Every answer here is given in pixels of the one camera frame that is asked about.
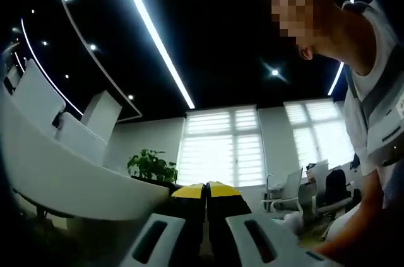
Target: potted plant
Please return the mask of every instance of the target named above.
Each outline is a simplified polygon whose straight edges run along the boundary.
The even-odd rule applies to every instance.
[[[177,164],[174,162],[169,162],[167,165],[165,160],[157,157],[157,155],[160,153],[165,152],[143,149],[140,151],[139,155],[134,155],[131,157],[127,164],[128,172],[131,177],[141,181],[151,182],[153,184],[155,184],[155,181],[176,183],[178,170],[175,169],[175,166]]]

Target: window blind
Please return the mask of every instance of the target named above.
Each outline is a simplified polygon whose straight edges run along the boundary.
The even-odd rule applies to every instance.
[[[187,115],[182,135],[178,183],[219,181],[252,186],[264,184],[264,159],[254,107]]]
[[[332,169],[352,161],[354,149],[332,100],[290,102],[285,103],[285,108],[293,128],[300,167],[328,160]]]

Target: man's ear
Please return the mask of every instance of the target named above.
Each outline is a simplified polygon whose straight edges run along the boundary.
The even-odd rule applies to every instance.
[[[299,55],[305,60],[312,60],[313,59],[313,49],[311,47],[302,47],[299,46]]]

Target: man's hand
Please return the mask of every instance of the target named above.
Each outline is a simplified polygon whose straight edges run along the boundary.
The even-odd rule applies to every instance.
[[[325,242],[313,250],[335,261],[342,262],[344,252],[354,246],[359,238],[370,229],[373,219],[383,208],[383,190],[377,171],[364,177],[364,197],[358,211],[333,241]]]

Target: ceiling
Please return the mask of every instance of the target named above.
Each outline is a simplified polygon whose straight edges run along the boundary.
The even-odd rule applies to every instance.
[[[327,96],[339,63],[324,57],[299,59],[271,24],[268,0],[143,2],[196,109],[274,107]],[[123,106],[120,119],[138,115],[85,49],[61,0],[5,4],[9,23],[2,44],[18,38],[20,57],[32,57],[23,34],[11,31],[21,31],[23,18],[42,67],[79,110],[107,89]],[[133,0],[71,0],[66,5],[83,38],[97,46],[93,53],[100,64],[125,95],[134,96],[132,102],[143,114],[135,121],[179,117],[189,111]],[[271,75],[268,68],[280,75]],[[334,99],[342,100],[346,89],[341,77]],[[73,108],[68,110],[79,116]]]

